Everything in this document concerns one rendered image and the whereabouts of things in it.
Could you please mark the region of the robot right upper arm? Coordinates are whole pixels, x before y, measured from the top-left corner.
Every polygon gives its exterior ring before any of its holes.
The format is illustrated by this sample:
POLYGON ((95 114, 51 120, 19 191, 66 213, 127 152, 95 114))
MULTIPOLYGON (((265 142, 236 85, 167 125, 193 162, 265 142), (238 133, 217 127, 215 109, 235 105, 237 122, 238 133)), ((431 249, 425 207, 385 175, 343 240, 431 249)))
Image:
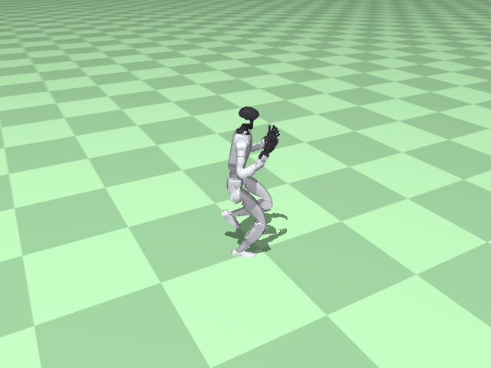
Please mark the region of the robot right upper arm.
POLYGON ((238 139, 236 142, 236 175, 240 179, 245 179, 241 178, 239 176, 240 170, 244 169, 243 166, 246 163, 246 152, 248 149, 248 144, 245 139, 238 139))

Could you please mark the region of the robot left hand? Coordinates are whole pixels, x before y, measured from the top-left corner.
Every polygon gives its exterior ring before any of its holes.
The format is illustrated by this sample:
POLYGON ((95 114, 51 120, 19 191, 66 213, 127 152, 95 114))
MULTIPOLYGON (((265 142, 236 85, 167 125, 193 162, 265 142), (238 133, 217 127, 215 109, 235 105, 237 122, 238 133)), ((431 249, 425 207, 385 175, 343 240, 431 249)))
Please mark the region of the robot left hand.
MULTIPOLYGON (((270 130, 270 125, 269 125, 269 132, 267 133, 267 136, 266 137, 266 141, 268 142, 269 141, 269 133, 274 134, 276 137, 280 135, 280 133, 278 133, 279 131, 277 130, 277 127, 275 127, 275 125, 273 125, 273 128, 270 130), (275 130, 274 130, 275 129, 275 130), (277 132, 276 132, 277 131, 277 132), (278 134, 277 134, 278 133, 278 134), (276 135, 277 134, 277 135, 276 135)), ((263 138, 264 139, 264 138, 263 138)))

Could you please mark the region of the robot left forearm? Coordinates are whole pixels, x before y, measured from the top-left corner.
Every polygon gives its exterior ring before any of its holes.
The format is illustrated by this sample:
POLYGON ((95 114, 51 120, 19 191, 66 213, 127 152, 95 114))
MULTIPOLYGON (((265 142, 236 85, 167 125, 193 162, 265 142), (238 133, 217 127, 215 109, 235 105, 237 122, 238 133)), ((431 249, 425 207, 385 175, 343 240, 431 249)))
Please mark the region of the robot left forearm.
MULTIPOLYGON (((266 141, 266 143, 267 143, 267 141, 266 141)), ((261 140, 258 143, 252 143, 252 150, 251 150, 251 152, 255 152, 256 150, 264 149, 264 147, 265 147, 265 141, 263 139, 263 140, 261 140)))

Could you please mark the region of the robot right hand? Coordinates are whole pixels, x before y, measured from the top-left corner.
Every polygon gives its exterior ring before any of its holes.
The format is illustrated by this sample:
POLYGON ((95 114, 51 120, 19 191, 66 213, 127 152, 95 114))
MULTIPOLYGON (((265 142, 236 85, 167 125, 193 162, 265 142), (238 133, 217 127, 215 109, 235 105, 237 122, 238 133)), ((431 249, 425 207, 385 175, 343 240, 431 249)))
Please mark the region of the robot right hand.
POLYGON ((278 138, 276 138, 274 134, 271 135, 271 133, 269 133, 269 141, 266 143, 266 137, 264 137, 264 141, 265 141, 264 151, 260 153, 259 159, 261 159, 263 155, 269 157, 269 153, 272 152, 276 147, 276 145, 278 144, 278 138))

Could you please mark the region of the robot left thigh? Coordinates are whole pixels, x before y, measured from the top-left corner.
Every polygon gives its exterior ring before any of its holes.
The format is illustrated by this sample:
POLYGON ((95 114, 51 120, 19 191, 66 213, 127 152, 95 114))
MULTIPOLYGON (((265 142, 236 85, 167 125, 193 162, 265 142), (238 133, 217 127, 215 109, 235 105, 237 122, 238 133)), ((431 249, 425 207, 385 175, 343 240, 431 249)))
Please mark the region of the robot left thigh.
POLYGON ((272 198, 269 195, 269 192, 266 190, 266 188, 259 181, 257 181, 251 176, 246 177, 245 179, 242 180, 243 180, 243 184, 245 183, 245 188, 249 192, 262 198, 261 207, 264 210, 269 210, 272 208, 273 206, 272 198))

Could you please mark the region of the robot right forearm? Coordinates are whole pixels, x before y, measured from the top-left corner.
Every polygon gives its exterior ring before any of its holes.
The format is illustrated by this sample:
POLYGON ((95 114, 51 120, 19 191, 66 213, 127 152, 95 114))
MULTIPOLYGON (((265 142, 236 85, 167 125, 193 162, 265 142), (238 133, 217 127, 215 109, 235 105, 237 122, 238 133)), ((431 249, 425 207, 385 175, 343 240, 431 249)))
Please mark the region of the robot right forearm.
POLYGON ((263 155, 261 159, 258 158, 253 164, 247 166, 245 169, 240 170, 239 176, 241 178, 246 178, 254 175, 257 170, 261 169, 265 165, 267 159, 268 157, 266 155, 263 155))

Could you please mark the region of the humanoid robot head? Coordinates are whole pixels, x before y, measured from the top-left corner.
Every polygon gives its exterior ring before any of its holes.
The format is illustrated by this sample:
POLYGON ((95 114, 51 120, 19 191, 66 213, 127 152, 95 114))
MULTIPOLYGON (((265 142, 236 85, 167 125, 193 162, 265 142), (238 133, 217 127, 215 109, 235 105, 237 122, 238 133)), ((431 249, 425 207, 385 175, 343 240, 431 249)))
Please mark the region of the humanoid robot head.
POLYGON ((252 107, 243 107, 239 111, 239 116, 246 120, 250 120, 250 123, 243 123, 241 127, 236 130, 236 133, 243 135, 244 131, 247 131, 245 135, 249 135, 248 129, 251 130, 253 128, 253 121, 259 117, 259 112, 252 107))

